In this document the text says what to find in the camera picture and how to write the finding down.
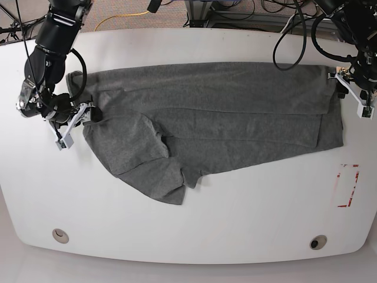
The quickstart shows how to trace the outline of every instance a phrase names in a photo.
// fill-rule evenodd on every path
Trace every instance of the folded cloth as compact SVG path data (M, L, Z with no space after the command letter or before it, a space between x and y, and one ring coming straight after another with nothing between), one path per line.
M80 99L104 118L84 137L112 175L180 205L201 176L342 146L331 71L221 62L89 74ZM67 75L71 95L81 81Z

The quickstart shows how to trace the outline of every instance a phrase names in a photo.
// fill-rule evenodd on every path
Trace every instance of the black cable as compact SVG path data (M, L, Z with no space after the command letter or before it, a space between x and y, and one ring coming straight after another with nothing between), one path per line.
M306 21L310 21L311 19L316 19L317 17L311 17L311 18L306 18L305 19L305 22ZM289 27L286 31L287 32L290 32L292 28L295 28L296 26L300 25L301 24L301 21L295 23L293 26Z
M276 11L270 11L266 8L266 6L264 5L264 1L265 0L260 0L260 5L262 6L263 10L265 10L267 13L270 13L270 14L275 14L275 13L278 13L280 11L282 11L285 7L282 5L278 10Z
M0 9L5 13L5 15L10 17L11 20L16 21L16 18L12 15L12 13L9 12L2 4L0 4Z
M46 104L46 102L44 102L43 99L40 99L40 100L41 100L42 104L52 112L56 112L58 114L65 115L65 116L73 116L73 115L77 114L77 110L75 110L75 109L68 109L66 111L58 111L58 110L52 108L50 105Z
M76 93L76 95L72 96L70 98L70 102L73 102L75 100L78 100L79 97L82 95L82 93L84 92L84 89L85 89L85 86L87 85L87 77L88 77L88 74L87 74L87 65L85 64L85 61L84 59L82 59L82 56L80 55L79 52L77 52L75 49L72 48L71 52L78 58L78 60L80 61L81 63L81 66L82 66L82 83L81 83L81 87L80 89L78 90L78 92Z
M292 26L295 25L296 13L297 13L297 10L295 10L295 15L294 15L293 18L292 18Z
M250 28L244 28L244 27L239 27L237 25L228 24L228 23L222 23L222 22L218 22L215 25L228 25L228 26L233 27L233 28L245 29L245 30L248 30L248 31L265 31L265 32L269 32L268 30L263 29L263 28L251 28L251 27Z
M305 49L306 49L306 24L305 24L305 18L304 18L304 15L302 14L302 11L301 11L301 8L300 8L300 5L299 3L297 2L297 0L293 0L293 2L295 3L296 5L296 8L297 8L297 12L299 13L299 16L300 16L300 19L301 19L301 24L302 24L302 29L303 29L303 42L302 42L302 50L301 50L301 54L299 56L299 58L297 59L297 61L289 66L288 68L282 68L282 67L279 67L276 63L276 50L277 50L277 47L279 46L280 42L282 41L282 39L286 36L286 34L290 31L290 29L287 29L283 35L280 37L280 39L277 41L274 49L273 49L273 53L272 53L272 61L273 61L273 64L275 65L276 68L278 68L280 71L288 71L292 68L294 68L295 66L298 65L298 63L300 63L302 57L304 56L304 53L305 53Z
M22 23L22 27L24 28L24 36L26 36L26 34L29 33L29 37L25 40L32 39L32 32L33 32L34 28L38 24L42 23L44 21L45 17L46 17L46 15L43 15L40 18L32 19L30 21ZM18 32L18 31L21 31L21 25L19 24L18 20L14 21L14 23L11 25L10 28L3 28L3 29L0 28L0 34L8 33L8 36L6 37L5 42L9 42L9 36L14 38L14 42L17 42L19 40L19 38L16 36L16 32Z
M169 5L169 4L171 4L171 3L173 3L173 1L167 2L167 3L165 3L165 4L161 4L160 6L166 6L166 5Z
M188 25L189 25L189 21L190 21L190 19L189 19L189 13L186 13L186 16L187 16L187 21L183 24L183 28L185 28L185 27L187 27Z
M229 8L232 8L232 7L235 7L237 6L239 3L241 3L242 0L239 0L239 1L233 1L233 3L230 5L230 6L227 6L227 5L224 5L224 4L221 4L220 1L217 2L217 4L222 7L223 9L229 9Z
M225 19L232 19L232 20L234 20L234 21L244 21L245 19L249 19L249 18L251 18L251 17L254 15L254 12L255 12L255 1L254 1L254 0L252 0L252 1L253 1L253 10L252 10L252 13L251 13L249 16L247 16L247 17L245 17L245 18L242 18L242 19L228 18L228 17L226 17L226 16L224 16L224 15L218 13L218 12L217 12L215 9L213 9L212 7L211 7L211 10L212 10L216 15L218 15L218 16L220 16L220 17L222 17L222 18L225 18Z
M57 129L57 121L56 120L54 121L54 129L55 129L55 132L57 134L58 140L61 140L63 137L61 136L61 134L59 133L59 131Z
M277 5L280 5L280 9L276 10L276 11L270 11L266 8L264 2L269 2L269 3L272 3L272 4L277 4ZM305 1L298 1L299 5L300 5L300 8L304 7L305 5L307 5L309 2L305 2ZM267 13L271 13L271 14L275 14L275 13L278 13L280 11L282 11L284 8L289 8L289 9L296 9L295 7L295 3L287 3L286 0L284 0L284 3L281 3L281 2L278 2L277 0L260 0L260 4L262 6L262 8L267 12ZM306 16L309 16L309 17L315 17L318 13L318 8L317 6L315 5L315 8L316 8L316 12L314 15L309 15L307 13L302 13L303 15L306 15Z
M16 1L16 8L17 8L18 19L19 19L19 22L22 22L22 19L21 19L21 13L19 12L18 0L15 0L15 1ZM19 26L21 27L22 41L24 42L26 55L27 55L27 57L28 57L28 63L29 63L29 66L30 66L31 75L33 76L33 80L34 80L34 84L35 84L35 90L36 90L37 94L39 94L38 85L37 85L37 80L35 79L34 71L33 71L33 68L32 68L32 66L31 66L31 61L30 61L30 56L29 56L28 47L27 47L27 45L26 45L25 34L24 34L24 28L23 28L22 24L20 24Z
M347 57L343 57L343 56L338 56L338 55L333 55L333 54L330 54L328 52L326 52L325 50L323 50L318 42L317 42L317 38L316 38L316 31L317 31L317 27L319 25L319 23L325 19L327 16L326 14L322 14L320 16L318 16L316 18L316 20L314 21L313 25L312 25L312 42L313 42L313 45L314 47L318 50L318 52L320 52L323 56L327 57L327 58L330 58L332 60L335 60L335 61L340 61L340 62L352 62L353 61L353 57L351 57L350 55L348 55Z

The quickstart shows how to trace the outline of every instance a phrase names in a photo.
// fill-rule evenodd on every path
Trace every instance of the floor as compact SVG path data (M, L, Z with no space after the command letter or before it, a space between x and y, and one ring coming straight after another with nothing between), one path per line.
M261 6L262 0L242 0L242 2L229 11L252 13L266 13ZM150 0L95 0L94 6L85 22L82 32L93 31L96 25L105 18L118 14L140 13L147 10ZM230 5L233 1L221 1L224 5ZM15 16L15 0L0 0L0 4L11 11ZM47 0L19 0L22 21L30 21L46 14L48 10ZM265 7L270 11L275 11L279 6L270 2L265 2ZM285 8L277 14L292 15L294 9ZM308 14L313 14L316 9L313 2L310 2L303 9ZM172 3L161 6L156 14L147 14L139 17L113 18L103 23L98 30L126 29L126 28L180 28L186 22L186 6L184 1L175 0ZM0 27L8 28L12 20L0 11Z

